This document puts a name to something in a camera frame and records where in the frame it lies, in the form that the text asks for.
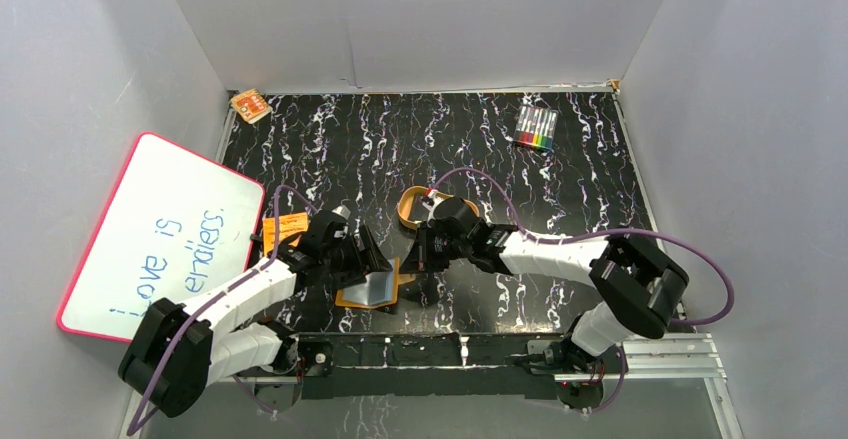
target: whiteboard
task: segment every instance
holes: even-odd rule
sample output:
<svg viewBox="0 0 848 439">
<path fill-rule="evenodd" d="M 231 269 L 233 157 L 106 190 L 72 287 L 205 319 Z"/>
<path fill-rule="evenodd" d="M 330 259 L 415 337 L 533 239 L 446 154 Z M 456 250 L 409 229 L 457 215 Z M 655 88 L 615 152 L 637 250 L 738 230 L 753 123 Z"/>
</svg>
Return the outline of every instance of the whiteboard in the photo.
<svg viewBox="0 0 848 439">
<path fill-rule="evenodd" d="M 59 310 L 68 332 L 130 341 L 147 307 L 241 274 L 265 190 L 153 133 L 139 136 Z"/>
</svg>

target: small orange box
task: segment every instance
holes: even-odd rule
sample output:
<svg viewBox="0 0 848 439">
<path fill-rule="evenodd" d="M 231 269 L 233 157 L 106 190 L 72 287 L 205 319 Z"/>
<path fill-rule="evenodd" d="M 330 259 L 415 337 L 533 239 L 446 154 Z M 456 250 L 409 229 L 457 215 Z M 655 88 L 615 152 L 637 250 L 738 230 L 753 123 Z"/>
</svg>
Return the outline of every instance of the small orange box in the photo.
<svg viewBox="0 0 848 439">
<path fill-rule="evenodd" d="M 244 91 L 230 99 L 233 107 L 238 111 L 242 119 L 248 124 L 262 119 L 271 112 L 271 106 L 265 102 L 265 99 L 259 94 L 256 89 Z"/>
</svg>

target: gray wall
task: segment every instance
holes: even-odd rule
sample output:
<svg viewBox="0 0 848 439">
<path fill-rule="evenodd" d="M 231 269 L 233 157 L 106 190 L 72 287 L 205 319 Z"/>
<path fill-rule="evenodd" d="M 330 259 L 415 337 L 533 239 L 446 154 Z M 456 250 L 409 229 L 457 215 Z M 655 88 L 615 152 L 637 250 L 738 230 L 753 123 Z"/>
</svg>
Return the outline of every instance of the gray wall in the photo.
<svg viewBox="0 0 848 439">
<path fill-rule="evenodd" d="M 115 437 L 124 345 L 55 315 L 134 137 L 205 154 L 226 94 L 174 0 L 0 0 L 0 436 Z"/>
<path fill-rule="evenodd" d="M 604 380 L 615 387 L 616 378 Z M 309 379 L 304 387 L 309 387 Z M 292 402 L 293 387 L 264 388 L 277 420 L 234 383 L 207 388 L 180 417 L 157 416 L 143 439 L 718 439 L 703 380 L 631 380 L 588 418 L 559 401 L 523 396 L 359 396 Z"/>
<path fill-rule="evenodd" d="M 227 88 L 316 92 L 619 78 L 662 0 L 177 1 Z"/>
<path fill-rule="evenodd" d="M 844 437 L 848 0 L 665 0 L 622 84 L 659 226 L 715 254 L 746 435 Z M 697 262 L 685 299 L 724 293 Z"/>
</svg>

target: white wall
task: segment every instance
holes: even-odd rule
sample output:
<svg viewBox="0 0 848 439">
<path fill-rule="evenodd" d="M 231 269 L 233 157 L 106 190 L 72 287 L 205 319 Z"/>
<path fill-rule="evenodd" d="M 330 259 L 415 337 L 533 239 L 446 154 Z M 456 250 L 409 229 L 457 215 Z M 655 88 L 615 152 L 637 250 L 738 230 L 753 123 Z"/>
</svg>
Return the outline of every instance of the white wall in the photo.
<svg viewBox="0 0 848 439">
<path fill-rule="evenodd" d="M 848 425 L 848 0 L 665 0 L 622 103 L 659 226 L 715 254 L 712 326 L 747 437 Z M 697 262 L 685 300 L 724 300 Z"/>
<path fill-rule="evenodd" d="M 174 0 L 0 0 L 0 91 L 0 436 L 112 438 L 125 346 L 55 314 L 134 137 L 213 154 L 226 93 Z"/>
<path fill-rule="evenodd" d="M 224 86 L 449 90 L 619 78 L 662 0 L 177 0 Z"/>
</svg>

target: whiteboard red frame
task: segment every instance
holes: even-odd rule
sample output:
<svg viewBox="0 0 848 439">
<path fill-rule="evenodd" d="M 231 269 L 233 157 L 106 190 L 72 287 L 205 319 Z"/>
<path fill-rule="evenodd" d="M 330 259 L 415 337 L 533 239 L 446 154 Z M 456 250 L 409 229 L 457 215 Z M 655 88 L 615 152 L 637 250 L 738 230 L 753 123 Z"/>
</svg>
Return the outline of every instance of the whiteboard red frame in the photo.
<svg viewBox="0 0 848 439">
<path fill-rule="evenodd" d="M 265 203 L 265 186 L 261 182 L 257 181 L 256 179 L 253 179 L 252 177 L 245 176 L 244 174 L 242 174 L 238 171 L 234 171 L 234 170 L 232 170 L 228 167 L 225 167 L 221 164 L 218 164 L 217 162 L 209 159 L 208 157 L 204 156 L 203 154 L 199 154 L 195 151 L 192 151 L 191 149 L 188 149 L 188 148 L 182 146 L 181 144 L 177 144 L 176 142 L 168 139 L 167 137 L 164 137 L 164 136 L 157 134 L 153 131 L 142 132 L 135 139 L 135 142 L 133 142 L 132 149 L 130 150 L 130 153 L 127 156 L 126 160 L 124 160 L 123 166 L 121 166 L 121 172 L 118 175 L 118 180 L 115 181 L 115 185 L 112 187 L 112 191 L 109 193 L 109 199 L 106 202 L 106 207 L 103 208 L 103 212 L 100 214 L 100 218 L 97 220 L 97 225 L 94 228 L 94 233 L 91 235 L 91 238 L 88 240 L 88 244 L 85 246 L 85 251 L 82 254 L 82 259 L 80 260 L 79 265 L 77 265 L 77 269 L 74 272 L 74 277 L 73 277 L 73 279 L 71 279 L 71 284 L 68 287 L 67 292 L 65 292 L 65 296 L 62 298 L 62 304 L 59 306 L 59 312 L 56 313 L 56 324 L 58 324 L 59 328 L 62 329 L 63 331 L 65 331 L 65 332 L 70 332 L 72 334 L 80 334 L 80 335 L 83 335 L 83 336 L 99 337 L 101 339 L 111 339 L 113 341 L 119 341 L 119 342 L 124 342 L 124 343 L 130 342 L 129 339 L 124 339 L 123 337 L 115 337 L 115 336 L 110 336 L 110 335 L 107 335 L 107 334 L 98 334 L 96 332 L 89 332 L 89 331 L 82 331 L 82 330 L 79 330 L 79 329 L 73 329 L 73 328 L 65 325 L 64 322 L 62 322 L 62 315 L 65 313 L 65 307 L 68 305 L 68 301 L 71 299 L 71 293 L 73 293 L 74 288 L 76 288 L 77 281 L 79 280 L 80 274 L 82 274 L 82 269 L 85 266 L 86 261 L 88 261 L 88 255 L 91 253 L 91 249 L 94 247 L 94 242 L 97 240 L 97 236 L 100 234 L 100 228 L 103 226 L 103 221 L 106 220 L 106 213 L 108 213 L 109 208 L 112 207 L 112 201 L 115 199 L 115 194 L 118 193 L 118 188 L 121 186 L 121 183 L 124 181 L 124 175 L 127 172 L 127 168 L 129 168 L 129 166 L 130 166 L 130 162 L 132 161 L 132 158 L 135 156 L 135 152 L 138 149 L 138 144 L 141 142 L 141 138 L 144 137 L 144 136 L 147 136 L 147 135 L 154 136 L 154 137 L 157 137 L 159 139 L 162 139 L 163 141 L 168 142 L 168 143 L 170 143 L 174 146 L 177 146 L 177 147 L 179 147 L 180 149 L 182 149 L 186 152 L 190 152 L 190 153 L 194 154 L 195 156 L 197 156 L 201 159 L 204 159 L 211 164 L 214 164 L 214 165 L 216 165 L 216 166 L 218 166 L 222 169 L 226 169 L 227 171 L 229 171 L 229 172 L 231 172 L 235 175 L 241 176 L 241 177 L 247 179 L 250 182 L 258 184 L 259 187 L 262 188 L 262 199 L 259 201 L 259 207 L 258 207 L 258 210 L 256 211 L 256 221 L 254 222 L 253 229 L 256 230 L 256 228 L 259 227 L 259 220 L 262 217 L 262 205 Z M 247 264 L 250 261 L 250 253 L 252 251 L 253 251 L 253 246 L 251 246 L 247 250 L 247 257 L 244 259 L 244 268 L 245 269 L 247 269 Z"/>
</svg>

